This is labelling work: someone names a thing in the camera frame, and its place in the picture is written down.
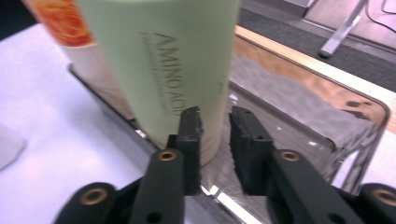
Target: metal tray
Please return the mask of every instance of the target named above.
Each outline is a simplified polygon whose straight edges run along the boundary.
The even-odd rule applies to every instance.
[[[362,138],[365,135],[358,134],[352,137],[347,144],[337,146],[328,136],[319,134],[309,125],[294,119],[290,114],[265,102],[260,95],[241,87],[241,83],[238,83],[236,79],[231,77],[229,83],[229,99],[226,113],[230,111],[232,105],[242,106],[254,112],[269,134],[273,136],[277,148],[289,148],[305,155],[329,183],[333,182],[343,161],[352,153],[358,153],[357,159],[354,160],[344,178],[345,183],[343,186],[343,189],[347,191],[356,190],[360,185],[361,178],[367,169],[385,124],[388,121],[389,110],[387,107],[370,96],[360,94],[339,83],[335,83],[321,74],[309,70],[309,68],[289,61],[282,55],[264,49],[242,37],[238,36],[236,38],[235,45],[235,55],[242,55],[249,58],[251,56],[250,53],[253,52],[252,60],[257,60],[257,56],[259,55],[260,58],[267,57],[267,61],[271,63],[281,63],[282,66],[289,67],[289,70],[293,72],[298,72],[298,70],[303,71],[304,78],[306,79],[300,80],[300,82],[306,82],[307,85],[305,86],[318,95],[321,94],[321,90],[318,90],[317,84],[322,85],[322,89],[327,88],[320,95],[320,98],[323,101],[330,102],[335,110],[340,109],[347,112],[356,112],[355,116],[364,114],[367,118],[373,120],[375,124],[375,136],[371,136],[372,140],[368,144],[364,146],[360,145],[360,142],[364,141]],[[265,62],[261,63],[261,66],[265,68]],[[143,137],[143,134],[140,134],[141,131],[138,130],[134,120],[124,119],[118,111],[113,109],[110,102],[106,102],[84,80],[79,78],[73,69],[73,65],[69,66],[69,71],[91,92],[93,99],[102,107],[103,111],[115,120],[141,146],[141,149],[147,152],[153,152],[158,149],[147,138]],[[293,74],[281,74],[281,76],[292,77]],[[336,93],[346,92],[347,94],[344,95],[347,97],[340,100],[340,97],[334,95],[334,91]],[[349,106],[348,104],[351,100],[367,104],[370,103],[370,108],[362,112],[348,111],[349,107],[345,107],[345,105]],[[326,129],[330,125],[325,124],[322,128]],[[203,166],[201,170],[203,175],[201,183],[204,194],[195,196],[194,199],[201,206],[205,207],[219,223],[271,223],[265,205],[265,197],[250,197],[243,195],[241,191],[239,181],[233,169],[233,159],[229,150],[229,137],[230,125],[228,116],[226,115],[224,116],[223,135],[219,151],[214,159]]]

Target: gray floor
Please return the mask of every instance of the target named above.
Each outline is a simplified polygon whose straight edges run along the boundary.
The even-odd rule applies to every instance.
[[[313,10],[316,5],[317,4],[314,4],[310,10]],[[304,15],[302,15],[302,12],[298,8],[291,4],[282,3],[281,0],[243,0],[242,8],[324,38],[329,38],[333,33],[333,30],[328,27],[319,27],[317,24],[305,20]],[[395,50],[384,48],[381,44],[373,43],[373,41],[365,41],[350,35],[343,44],[389,62],[396,63]]]
[[[336,29],[343,24],[359,1],[319,0],[309,8],[305,18],[315,24]],[[394,0],[370,0],[367,5],[368,15],[375,21],[396,29],[396,16],[381,11],[383,3],[386,11],[396,11],[396,1]],[[360,17],[361,19],[350,32],[352,36],[384,49],[396,50],[396,33],[370,21],[365,8],[361,11]]]

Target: white table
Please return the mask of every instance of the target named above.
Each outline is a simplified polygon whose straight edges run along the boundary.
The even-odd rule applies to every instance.
[[[38,24],[0,42],[0,123],[27,147],[0,171],[0,223],[51,223],[82,186],[117,189],[146,171],[149,154],[109,119],[66,70],[70,61]],[[193,199],[186,223],[216,223]]]

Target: bottle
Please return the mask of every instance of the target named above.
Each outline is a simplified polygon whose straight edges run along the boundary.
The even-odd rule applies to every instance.
[[[90,27],[74,0],[22,0],[35,18],[72,61],[78,77],[116,109],[125,119],[133,119],[120,84],[108,68]]]
[[[139,126],[159,148],[201,108],[201,164],[219,148],[239,0],[77,0]]]

